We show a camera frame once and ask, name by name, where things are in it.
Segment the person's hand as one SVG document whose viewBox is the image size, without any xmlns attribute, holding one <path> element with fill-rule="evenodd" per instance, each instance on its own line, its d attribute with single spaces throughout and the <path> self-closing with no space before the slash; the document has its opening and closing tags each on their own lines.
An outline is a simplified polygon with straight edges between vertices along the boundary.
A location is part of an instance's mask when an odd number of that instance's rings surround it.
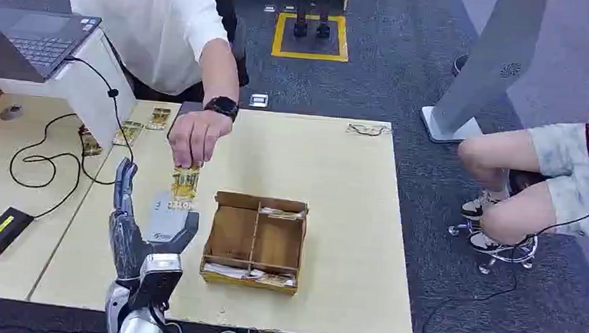
<svg viewBox="0 0 589 333">
<path fill-rule="evenodd" d="M 216 143 L 231 132 L 233 125 L 231 118 L 212 110 L 178 116 L 168 133 L 175 166 L 189 168 L 210 161 Z"/>
</svg>

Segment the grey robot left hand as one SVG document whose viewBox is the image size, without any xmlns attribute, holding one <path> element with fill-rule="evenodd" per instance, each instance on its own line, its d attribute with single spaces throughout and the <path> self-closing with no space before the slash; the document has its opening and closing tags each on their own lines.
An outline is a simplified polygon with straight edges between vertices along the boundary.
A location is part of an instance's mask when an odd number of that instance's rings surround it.
<svg viewBox="0 0 589 333">
<path fill-rule="evenodd" d="M 150 254 L 180 255 L 198 232 L 199 212 L 169 209 L 163 202 L 149 218 L 144 236 L 134 217 L 133 178 L 137 164 L 127 157 L 116 167 L 113 211 L 109 217 L 109 241 L 119 280 L 140 277 L 141 265 Z"/>
</svg>

